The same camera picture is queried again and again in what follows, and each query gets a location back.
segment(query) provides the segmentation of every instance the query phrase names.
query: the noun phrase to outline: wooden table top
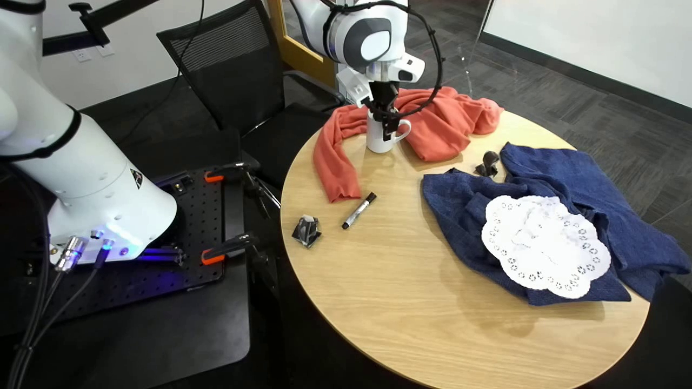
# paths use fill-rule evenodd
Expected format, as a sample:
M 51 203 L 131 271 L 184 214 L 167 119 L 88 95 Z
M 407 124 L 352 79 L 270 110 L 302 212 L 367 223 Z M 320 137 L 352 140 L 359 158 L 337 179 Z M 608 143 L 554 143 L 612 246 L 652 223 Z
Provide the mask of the wooden table top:
M 344 143 L 373 207 L 349 228 L 359 201 L 328 203 L 314 170 L 314 135 L 297 155 L 282 196 L 289 263 L 318 310 L 362 351 L 430 387 L 577 387 L 610 368 L 639 336 L 650 303 L 565 303 L 531 306 L 460 263 L 422 199 L 425 173 L 473 170 L 507 140 L 572 146 L 540 124 L 504 111 L 498 132 L 442 163 L 407 145 L 366 151 Z M 322 237 L 293 240 L 301 214 L 320 218 Z

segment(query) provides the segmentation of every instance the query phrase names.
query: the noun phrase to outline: navy blue cloth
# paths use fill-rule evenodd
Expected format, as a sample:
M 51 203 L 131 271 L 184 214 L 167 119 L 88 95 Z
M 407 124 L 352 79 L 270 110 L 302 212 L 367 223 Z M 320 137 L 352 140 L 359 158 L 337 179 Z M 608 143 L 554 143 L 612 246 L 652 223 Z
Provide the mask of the navy blue cloth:
M 524 296 L 531 304 L 566 299 L 517 284 L 484 247 L 480 240 L 484 207 L 500 193 L 558 196 L 570 212 L 586 215 L 597 226 L 601 241 L 612 253 L 612 266 L 579 299 L 629 299 L 621 280 L 652 299 L 665 274 L 688 271 L 688 256 L 677 241 L 643 223 L 586 152 L 507 145 L 500 155 L 508 167 L 502 183 L 452 167 L 444 175 L 426 175 L 422 192 L 458 258 L 504 289 Z

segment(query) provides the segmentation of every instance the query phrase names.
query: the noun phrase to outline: orange towel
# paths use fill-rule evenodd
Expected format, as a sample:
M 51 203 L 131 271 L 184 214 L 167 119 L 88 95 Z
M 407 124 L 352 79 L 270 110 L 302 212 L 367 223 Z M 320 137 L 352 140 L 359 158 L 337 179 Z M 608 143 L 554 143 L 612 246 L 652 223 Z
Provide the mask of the orange towel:
M 402 89 L 395 107 L 417 107 L 430 89 Z M 488 134 L 498 126 L 502 107 L 491 99 L 472 99 L 456 89 L 444 86 L 434 102 L 422 111 L 407 116 L 413 132 L 404 137 L 417 158 L 440 162 L 458 155 L 469 145 L 469 134 Z M 314 165 L 325 186 L 326 199 L 359 199 L 362 186 L 354 167 L 341 151 L 344 137 L 366 134 L 367 110 L 341 105 L 322 124 Z

